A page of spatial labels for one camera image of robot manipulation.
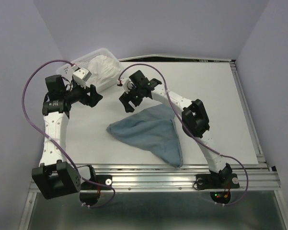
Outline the light blue denim skirt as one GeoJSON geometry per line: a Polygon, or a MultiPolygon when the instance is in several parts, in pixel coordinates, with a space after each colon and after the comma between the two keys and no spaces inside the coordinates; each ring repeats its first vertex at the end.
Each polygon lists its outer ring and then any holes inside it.
{"type": "Polygon", "coordinates": [[[184,160],[174,118],[171,108],[159,104],[110,124],[106,131],[118,141],[180,168],[184,160]]]}

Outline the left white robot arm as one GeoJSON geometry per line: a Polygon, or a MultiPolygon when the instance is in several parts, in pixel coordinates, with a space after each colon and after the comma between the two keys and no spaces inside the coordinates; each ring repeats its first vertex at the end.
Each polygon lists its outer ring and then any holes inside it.
{"type": "Polygon", "coordinates": [[[96,175],[79,171],[71,166],[64,155],[66,134],[72,104],[80,102],[95,107],[102,99],[94,85],[88,84],[90,73],[78,71],[72,75],[71,89],[67,89],[61,75],[45,79],[48,89],[43,102],[42,114],[45,123],[45,141],[39,166],[32,169],[32,179],[45,199],[57,198],[80,191],[81,184],[94,188],[96,175]]]}

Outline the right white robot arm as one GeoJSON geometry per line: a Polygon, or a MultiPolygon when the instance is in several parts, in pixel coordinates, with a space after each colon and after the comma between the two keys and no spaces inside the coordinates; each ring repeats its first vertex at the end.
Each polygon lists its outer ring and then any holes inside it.
{"type": "Polygon", "coordinates": [[[119,100],[127,113],[134,112],[134,108],[139,106],[144,98],[172,108],[182,123],[183,131],[197,142],[207,161],[210,173],[196,177],[200,189],[222,188],[229,183],[232,169],[224,157],[216,153],[209,131],[209,117],[201,100],[186,99],[170,91],[165,80],[149,80],[140,70],[127,78],[119,76],[117,85],[124,89],[119,100]]]}

